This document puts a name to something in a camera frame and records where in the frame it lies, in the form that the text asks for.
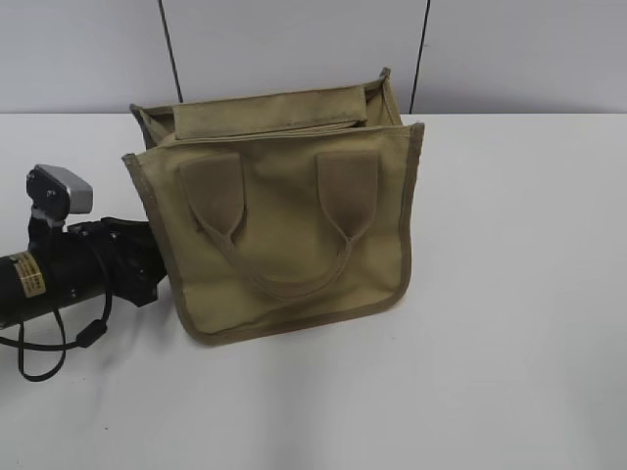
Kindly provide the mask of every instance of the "black device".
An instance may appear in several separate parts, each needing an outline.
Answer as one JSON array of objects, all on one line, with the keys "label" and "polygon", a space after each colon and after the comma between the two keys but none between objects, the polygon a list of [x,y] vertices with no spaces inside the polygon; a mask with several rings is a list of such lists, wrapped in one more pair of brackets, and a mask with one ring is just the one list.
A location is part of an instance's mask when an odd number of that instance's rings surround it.
[{"label": "black device", "polygon": [[[90,213],[93,205],[91,186],[66,168],[38,164],[26,192],[32,199],[28,249],[0,258],[0,328],[20,325],[19,338],[0,337],[0,344],[17,348],[20,372],[40,382],[61,369],[67,350],[87,348],[105,334],[113,296],[136,306],[154,302],[166,269],[148,222],[105,217],[64,229],[69,214]],[[102,317],[67,342],[59,309],[103,294]],[[50,312],[63,342],[27,343],[24,323]],[[62,356],[51,371],[32,376],[24,372],[24,350]]]}]

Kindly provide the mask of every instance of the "white wall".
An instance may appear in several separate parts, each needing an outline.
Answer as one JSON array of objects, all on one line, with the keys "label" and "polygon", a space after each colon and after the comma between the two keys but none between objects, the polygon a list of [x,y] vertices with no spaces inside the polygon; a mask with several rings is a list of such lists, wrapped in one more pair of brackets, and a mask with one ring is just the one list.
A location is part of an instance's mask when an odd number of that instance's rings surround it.
[{"label": "white wall", "polygon": [[433,0],[417,113],[627,111],[627,2]]},{"label": "white wall", "polygon": [[1,0],[0,68],[0,113],[176,98],[156,0]]},{"label": "white wall", "polygon": [[186,101],[369,81],[410,107],[425,0],[165,0]]},{"label": "white wall", "polygon": [[[369,80],[410,107],[426,0],[164,0],[187,101]],[[627,111],[627,2],[433,0],[417,113]],[[157,0],[0,1],[0,113],[176,101]]]}]

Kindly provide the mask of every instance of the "bag handle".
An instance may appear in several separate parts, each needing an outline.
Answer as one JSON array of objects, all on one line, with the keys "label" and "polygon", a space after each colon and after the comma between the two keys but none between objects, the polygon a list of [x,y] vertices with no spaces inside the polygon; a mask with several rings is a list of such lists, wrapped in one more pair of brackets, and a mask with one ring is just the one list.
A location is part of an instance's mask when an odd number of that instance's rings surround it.
[{"label": "bag handle", "polygon": [[355,243],[374,220],[378,154],[328,152],[317,155],[315,161],[320,207],[343,243],[335,262],[324,274],[302,282],[269,279],[237,252],[233,233],[242,222],[246,206],[238,154],[203,158],[180,166],[188,204],[216,247],[238,271],[277,299],[308,297],[332,284],[346,268]]}]

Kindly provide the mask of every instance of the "bag trim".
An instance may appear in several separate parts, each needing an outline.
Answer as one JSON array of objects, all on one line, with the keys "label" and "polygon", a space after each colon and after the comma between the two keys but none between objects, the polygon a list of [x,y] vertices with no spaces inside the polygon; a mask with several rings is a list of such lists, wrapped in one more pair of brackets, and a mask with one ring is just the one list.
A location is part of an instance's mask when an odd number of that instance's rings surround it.
[{"label": "bag trim", "polygon": [[[411,206],[413,204],[413,192],[417,178],[418,164],[420,160],[420,152],[422,148],[422,138],[424,135],[424,124],[417,123],[409,126],[410,128],[410,144],[407,155],[407,166],[405,185],[403,189],[403,200],[401,208],[401,217],[399,220],[399,235],[401,240],[401,282],[397,291],[390,297],[379,301],[375,304],[363,305],[349,310],[339,310],[322,315],[316,315],[309,318],[298,320],[287,320],[274,325],[266,325],[260,327],[251,327],[244,330],[224,330],[218,333],[203,333],[198,331],[194,326],[191,315],[187,308],[187,303],[183,295],[183,283],[174,261],[173,250],[169,243],[169,237],[166,232],[166,226],[161,217],[161,213],[157,207],[157,199],[154,189],[150,182],[143,176],[140,163],[137,156],[128,154],[123,157],[123,161],[130,173],[130,177],[135,184],[141,197],[144,209],[148,215],[150,227],[153,230],[155,238],[161,247],[161,253],[166,265],[169,281],[172,286],[174,302],[178,317],[185,331],[196,341],[208,346],[220,346],[239,341],[252,340],[265,336],[288,333],[305,328],[322,326],[330,323],[359,318],[362,316],[373,315],[381,311],[387,310],[396,304],[405,294],[410,284],[411,278]],[[266,314],[274,314],[280,312],[280,309],[271,310]]]}]

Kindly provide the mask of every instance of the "yellow label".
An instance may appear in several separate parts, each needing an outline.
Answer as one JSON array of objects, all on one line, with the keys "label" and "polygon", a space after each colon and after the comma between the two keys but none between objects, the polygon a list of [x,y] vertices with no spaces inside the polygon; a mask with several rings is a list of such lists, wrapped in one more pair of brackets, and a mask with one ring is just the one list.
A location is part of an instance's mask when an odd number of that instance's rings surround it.
[{"label": "yellow label", "polygon": [[39,264],[30,252],[15,253],[10,257],[10,260],[20,276],[24,293],[28,298],[46,293],[43,274],[41,274]]}]

